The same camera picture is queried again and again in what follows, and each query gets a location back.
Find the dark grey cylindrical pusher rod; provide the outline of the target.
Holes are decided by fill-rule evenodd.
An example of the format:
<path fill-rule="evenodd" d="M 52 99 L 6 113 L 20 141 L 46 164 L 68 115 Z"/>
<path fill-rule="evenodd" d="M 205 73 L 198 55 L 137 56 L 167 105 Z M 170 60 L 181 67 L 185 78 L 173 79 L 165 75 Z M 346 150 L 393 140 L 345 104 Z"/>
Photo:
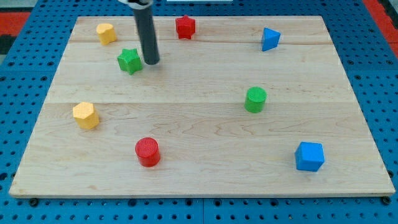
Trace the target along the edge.
<path fill-rule="evenodd" d="M 133 13 L 144 61 L 148 65 L 155 65 L 159 63 L 160 55 L 155 33 L 152 6 L 144 10 L 133 9 Z"/>

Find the white rod mount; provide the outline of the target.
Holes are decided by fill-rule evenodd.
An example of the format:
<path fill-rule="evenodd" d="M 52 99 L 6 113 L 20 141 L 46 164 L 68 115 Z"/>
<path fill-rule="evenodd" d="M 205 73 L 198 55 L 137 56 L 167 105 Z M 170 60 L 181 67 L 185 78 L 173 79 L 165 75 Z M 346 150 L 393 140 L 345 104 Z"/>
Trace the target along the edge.
<path fill-rule="evenodd" d="M 132 9 L 144 10 L 153 5 L 153 0 L 118 0 Z"/>

